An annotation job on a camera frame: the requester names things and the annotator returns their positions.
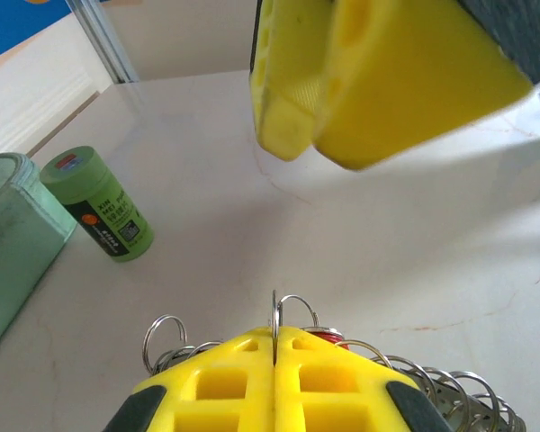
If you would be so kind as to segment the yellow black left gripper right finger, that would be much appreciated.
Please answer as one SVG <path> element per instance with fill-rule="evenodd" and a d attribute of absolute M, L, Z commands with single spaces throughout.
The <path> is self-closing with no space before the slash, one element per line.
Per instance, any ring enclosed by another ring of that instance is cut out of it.
<path fill-rule="evenodd" d="M 277 431 L 449 431 L 412 379 L 302 329 L 278 333 Z"/>

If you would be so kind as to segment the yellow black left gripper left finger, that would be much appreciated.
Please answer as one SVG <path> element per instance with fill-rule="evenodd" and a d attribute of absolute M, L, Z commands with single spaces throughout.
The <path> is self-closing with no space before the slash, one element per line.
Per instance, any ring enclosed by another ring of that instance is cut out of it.
<path fill-rule="evenodd" d="M 270 328 L 254 328 L 138 384 L 106 431 L 272 431 Z"/>

